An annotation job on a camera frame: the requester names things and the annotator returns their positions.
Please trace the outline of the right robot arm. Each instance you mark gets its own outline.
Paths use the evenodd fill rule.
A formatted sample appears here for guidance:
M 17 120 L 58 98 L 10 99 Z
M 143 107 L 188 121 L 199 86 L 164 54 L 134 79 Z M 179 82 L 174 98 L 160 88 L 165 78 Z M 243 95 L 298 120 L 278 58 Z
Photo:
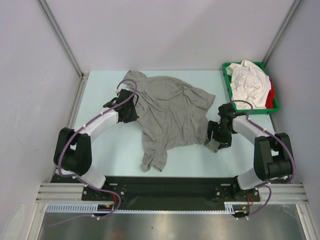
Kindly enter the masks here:
M 236 177 L 231 196 L 242 201 L 249 189 L 258 188 L 270 180 L 293 177 L 295 162 L 290 138 L 285 133 L 271 133 L 245 115 L 225 116 L 219 122 L 209 121 L 206 144 L 216 142 L 219 149 L 229 148 L 232 135 L 240 134 L 253 144 L 253 167 Z

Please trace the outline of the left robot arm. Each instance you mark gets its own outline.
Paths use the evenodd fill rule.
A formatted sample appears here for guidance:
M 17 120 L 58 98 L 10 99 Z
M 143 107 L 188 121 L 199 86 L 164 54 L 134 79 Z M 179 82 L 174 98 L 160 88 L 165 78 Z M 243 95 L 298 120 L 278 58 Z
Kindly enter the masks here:
M 108 128 L 118 123 L 130 123 L 138 119 L 135 104 L 127 102 L 106 104 L 94 118 L 73 129 L 60 130 L 54 153 L 54 163 L 62 177 L 72 177 L 93 188 L 100 200 L 110 196 L 111 188 L 106 177 L 93 166 L 92 143 Z

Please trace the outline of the grey t-shirt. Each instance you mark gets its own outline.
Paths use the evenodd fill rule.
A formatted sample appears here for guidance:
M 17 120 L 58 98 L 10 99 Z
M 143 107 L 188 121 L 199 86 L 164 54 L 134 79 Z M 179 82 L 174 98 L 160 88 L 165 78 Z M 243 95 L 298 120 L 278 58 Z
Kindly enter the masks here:
M 151 168 L 162 172 L 167 151 L 176 147 L 198 144 L 214 153 L 218 151 L 219 143 L 206 142 L 206 114 L 215 95 L 175 77 L 148 77 L 137 70 L 129 70 L 123 79 L 138 95 L 135 110 L 142 129 L 143 172 Z

